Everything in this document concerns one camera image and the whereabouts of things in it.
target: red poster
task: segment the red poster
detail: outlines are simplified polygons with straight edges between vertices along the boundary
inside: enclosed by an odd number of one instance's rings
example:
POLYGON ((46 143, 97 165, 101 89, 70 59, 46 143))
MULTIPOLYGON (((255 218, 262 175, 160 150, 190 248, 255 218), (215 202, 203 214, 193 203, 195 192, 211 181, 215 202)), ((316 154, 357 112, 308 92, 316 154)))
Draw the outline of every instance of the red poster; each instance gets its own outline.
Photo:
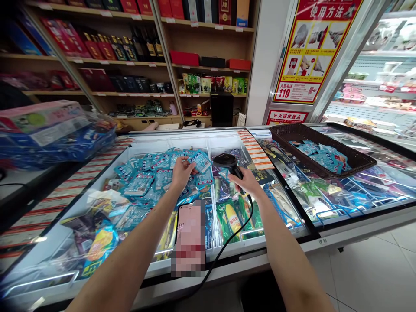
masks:
POLYGON ((363 0, 299 0, 273 102, 313 104, 363 0))
POLYGON ((308 113, 286 110, 270 110, 267 118, 268 125, 304 123, 308 113))

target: brown plastic basket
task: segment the brown plastic basket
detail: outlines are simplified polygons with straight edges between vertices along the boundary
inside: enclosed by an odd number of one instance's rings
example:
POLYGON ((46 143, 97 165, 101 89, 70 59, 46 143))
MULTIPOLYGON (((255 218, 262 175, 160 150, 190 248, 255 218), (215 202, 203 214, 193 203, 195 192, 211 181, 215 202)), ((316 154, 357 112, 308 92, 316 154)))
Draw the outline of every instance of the brown plastic basket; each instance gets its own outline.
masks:
POLYGON ((312 128, 305 126, 302 123, 292 123, 279 126, 270 127, 272 138, 281 145, 287 152, 292 153, 299 161, 302 162, 306 167, 311 169, 313 173, 316 173, 323 179, 330 178, 346 178, 368 169, 377 164, 373 158, 352 149, 345 144, 339 143, 338 141, 331 139, 330 137, 313 130, 312 128), (302 151, 294 147, 289 141, 300 141, 310 140, 314 143, 321 143, 323 145, 329 145, 336 148, 337 151, 343 153, 348 157, 348 164, 351 166, 351 170, 344 171, 341 174, 336 174, 325 167, 312 160, 309 156, 304 154, 302 151))

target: person's left hand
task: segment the person's left hand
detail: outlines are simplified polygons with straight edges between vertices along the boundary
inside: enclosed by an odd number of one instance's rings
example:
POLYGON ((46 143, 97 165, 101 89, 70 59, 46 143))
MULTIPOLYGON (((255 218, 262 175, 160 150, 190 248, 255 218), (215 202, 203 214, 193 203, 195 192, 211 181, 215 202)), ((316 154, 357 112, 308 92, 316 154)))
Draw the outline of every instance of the person's left hand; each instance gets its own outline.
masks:
POLYGON ((188 183, 190 175, 198 173, 195 166, 196 163, 189 163, 187 156, 178 157, 173 167, 172 186, 182 192, 188 183))

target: person's right hand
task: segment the person's right hand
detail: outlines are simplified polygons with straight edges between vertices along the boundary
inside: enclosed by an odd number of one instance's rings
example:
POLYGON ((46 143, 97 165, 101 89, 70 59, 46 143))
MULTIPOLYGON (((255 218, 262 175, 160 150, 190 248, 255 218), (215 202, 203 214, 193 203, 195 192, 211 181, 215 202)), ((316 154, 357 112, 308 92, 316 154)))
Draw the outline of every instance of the person's right hand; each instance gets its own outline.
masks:
POLYGON ((243 179, 240 180, 238 177, 230 173, 228 174, 228 179, 231 182, 234 182, 235 184, 240 186, 244 191, 246 191, 247 193, 253 196, 258 195, 259 192, 263 192, 263 189, 261 188, 259 182, 254 177, 251 170, 243 168, 243 167, 239 167, 239 169, 241 173, 243 174, 243 179))

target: white wall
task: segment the white wall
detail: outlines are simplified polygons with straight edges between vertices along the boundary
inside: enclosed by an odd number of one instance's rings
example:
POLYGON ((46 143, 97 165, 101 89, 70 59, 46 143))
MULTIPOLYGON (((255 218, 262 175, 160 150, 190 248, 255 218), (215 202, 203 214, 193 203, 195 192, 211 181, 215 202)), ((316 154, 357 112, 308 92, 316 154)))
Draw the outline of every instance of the white wall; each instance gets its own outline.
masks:
POLYGON ((247 126, 261 125, 270 87, 280 59, 289 0, 262 0, 247 108, 247 126))

